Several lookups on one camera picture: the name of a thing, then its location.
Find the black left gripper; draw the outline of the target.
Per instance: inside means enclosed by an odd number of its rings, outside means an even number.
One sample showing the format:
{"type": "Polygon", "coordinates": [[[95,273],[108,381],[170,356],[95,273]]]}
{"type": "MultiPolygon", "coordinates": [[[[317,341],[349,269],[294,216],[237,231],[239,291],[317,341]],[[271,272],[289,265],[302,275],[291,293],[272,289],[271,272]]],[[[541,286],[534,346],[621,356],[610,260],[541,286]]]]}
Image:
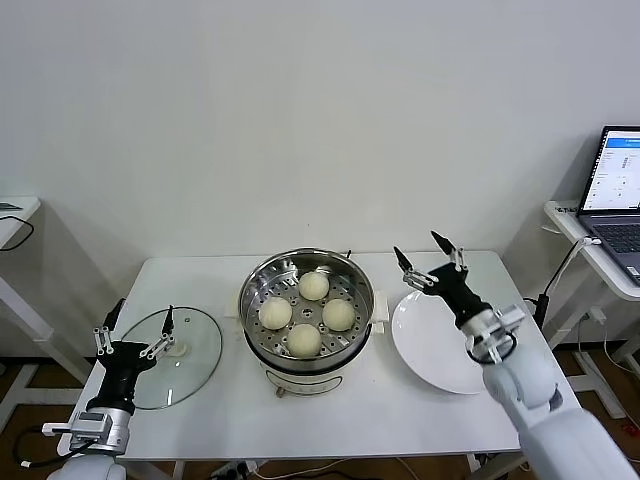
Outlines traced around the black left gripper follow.
{"type": "Polygon", "coordinates": [[[155,367],[157,364],[155,358],[166,354],[175,344],[173,305],[168,307],[160,337],[149,346],[144,343],[123,341],[112,344],[111,333],[115,329],[124,304],[125,299],[121,298],[106,315],[103,324],[93,329],[96,353],[104,354],[98,357],[98,362],[105,368],[105,374],[97,396],[87,403],[87,410],[113,408],[134,413],[134,395],[138,376],[155,367]]]}

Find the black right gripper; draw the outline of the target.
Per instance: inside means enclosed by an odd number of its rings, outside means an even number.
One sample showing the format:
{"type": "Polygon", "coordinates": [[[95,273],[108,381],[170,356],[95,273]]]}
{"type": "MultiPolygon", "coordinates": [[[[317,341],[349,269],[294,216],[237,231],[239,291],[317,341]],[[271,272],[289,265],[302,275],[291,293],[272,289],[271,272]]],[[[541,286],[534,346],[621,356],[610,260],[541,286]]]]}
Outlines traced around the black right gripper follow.
{"type": "Polygon", "coordinates": [[[436,231],[431,231],[431,235],[451,263],[430,271],[430,275],[416,270],[397,246],[393,247],[394,253],[403,272],[403,281],[415,290],[428,288],[428,295],[442,298],[454,314],[456,328],[461,329],[473,317],[485,310],[491,310],[492,307],[466,284],[468,266],[463,249],[456,247],[448,238],[436,231]]]}

